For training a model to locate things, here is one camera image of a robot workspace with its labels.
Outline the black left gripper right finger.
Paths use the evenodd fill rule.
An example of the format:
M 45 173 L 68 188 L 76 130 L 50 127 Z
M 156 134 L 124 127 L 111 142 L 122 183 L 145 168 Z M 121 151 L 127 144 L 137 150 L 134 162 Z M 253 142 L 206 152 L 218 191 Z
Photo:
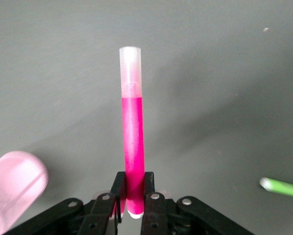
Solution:
M 155 191 L 153 172 L 144 175 L 142 235 L 251 235 L 225 215 L 193 196 L 177 201 Z

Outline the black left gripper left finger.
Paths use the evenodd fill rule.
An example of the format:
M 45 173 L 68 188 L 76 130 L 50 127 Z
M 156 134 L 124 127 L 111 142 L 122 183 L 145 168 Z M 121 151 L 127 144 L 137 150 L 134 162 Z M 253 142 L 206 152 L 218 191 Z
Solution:
M 112 188 L 84 204 L 68 198 L 5 232 L 6 235 L 107 235 L 117 234 L 121 206 L 126 198 L 125 172 L 118 172 Z

